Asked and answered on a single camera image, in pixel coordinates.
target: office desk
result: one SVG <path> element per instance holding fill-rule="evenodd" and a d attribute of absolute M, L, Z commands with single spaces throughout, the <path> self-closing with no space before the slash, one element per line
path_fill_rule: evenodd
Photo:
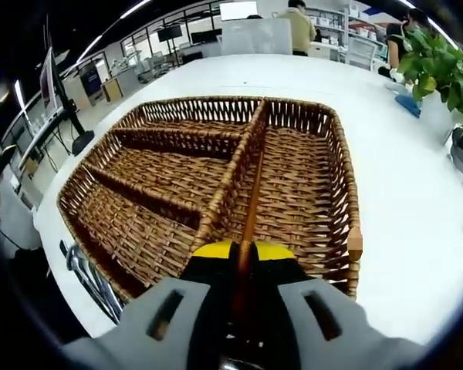
<path fill-rule="evenodd" d="M 463 187 L 446 149 L 384 88 L 384 77 L 290 55 L 228 55 L 168 73 L 103 119 L 70 157 L 35 216 L 53 275 L 92 336 L 113 327 L 76 276 L 59 241 L 73 242 L 56 206 L 66 179 L 101 136 L 140 103 L 185 96 L 272 96 L 324 103 L 343 125 L 357 181 L 363 256 L 357 301 L 385 335 L 427 343 L 463 299 Z"/>
<path fill-rule="evenodd" d="M 221 55 L 221 45 L 219 42 L 208 42 L 197 45 L 190 45 L 178 51 L 182 55 L 193 54 L 195 52 L 202 52 L 203 58 L 211 58 Z"/>
<path fill-rule="evenodd" d="M 135 67 L 125 69 L 114 78 L 117 79 L 118 86 L 123 96 L 129 96 L 140 85 Z"/>

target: wooden stick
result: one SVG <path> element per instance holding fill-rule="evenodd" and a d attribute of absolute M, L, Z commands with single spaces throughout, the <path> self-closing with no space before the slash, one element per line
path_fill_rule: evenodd
<path fill-rule="evenodd" d="M 264 160 L 264 150 L 261 150 L 261 156 L 257 169 L 255 170 L 254 186 L 252 187 L 252 195 L 250 198 L 250 204 L 248 205 L 247 219 L 244 227 L 244 235 L 240 248 L 238 249 L 238 275 L 239 280 L 244 279 L 248 276 L 250 270 L 250 254 L 252 237 L 254 235 L 255 228 L 255 216 L 257 214 L 257 204 L 259 203 L 259 193 L 261 186 L 261 175 L 262 175 L 262 162 Z"/>

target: blue object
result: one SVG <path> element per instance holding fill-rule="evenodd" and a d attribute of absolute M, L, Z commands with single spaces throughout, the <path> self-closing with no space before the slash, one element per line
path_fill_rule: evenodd
<path fill-rule="evenodd" d="M 401 104 L 408 112 L 420 118 L 421 109 L 418 107 L 417 102 L 411 96 L 398 95 L 394 98 L 399 104 Z"/>
<path fill-rule="evenodd" d="M 363 13 L 366 13 L 368 15 L 376 15 L 382 13 L 382 11 L 375 8 L 367 8 L 363 11 Z"/>

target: chair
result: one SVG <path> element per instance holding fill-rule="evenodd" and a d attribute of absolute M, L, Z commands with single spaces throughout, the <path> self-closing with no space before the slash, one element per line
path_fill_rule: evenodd
<path fill-rule="evenodd" d="M 348 43 L 345 63 L 351 66 L 360 67 L 368 71 L 373 69 L 373 59 L 376 55 L 376 44 L 351 37 Z"/>

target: stand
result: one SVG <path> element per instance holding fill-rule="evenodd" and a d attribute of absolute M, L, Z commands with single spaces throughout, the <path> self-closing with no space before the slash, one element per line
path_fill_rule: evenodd
<path fill-rule="evenodd" d="M 80 152 L 84 150 L 87 144 L 94 137 L 93 131 L 85 131 L 83 125 L 80 124 L 79 119 L 77 118 L 76 110 L 74 109 L 73 104 L 69 101 L 69 97 L 65 92 L 65 88 L 63 87 L 62 80 L 56 70 L 55 59 L 52 57 L 52 74 L 53 74 L 53 83 L 55 84 L 56 91 L 59 94 L 60 101 L 62 102 L 64 112 L 66 116 L 69 118 L 72 126 L 76 129 L 79 136 L 74 140 L 72 143 L 72 154 L 77 156 Z"/>

